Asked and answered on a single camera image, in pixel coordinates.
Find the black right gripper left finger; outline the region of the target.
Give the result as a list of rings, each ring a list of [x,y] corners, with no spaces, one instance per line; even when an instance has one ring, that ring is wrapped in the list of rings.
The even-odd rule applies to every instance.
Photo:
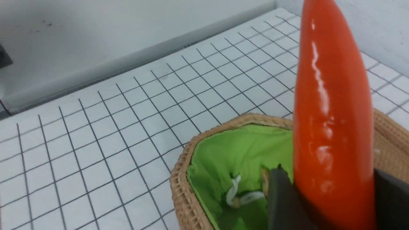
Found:
[[[278,164],[267,174],[267,225],[269,230],[316,230],[288,173]]]

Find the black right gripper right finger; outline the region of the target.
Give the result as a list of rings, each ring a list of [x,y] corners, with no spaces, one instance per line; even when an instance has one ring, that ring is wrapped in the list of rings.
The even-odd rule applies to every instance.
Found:
[[[377,229],[409,229],[409,185],[380,169],[374,170]]]

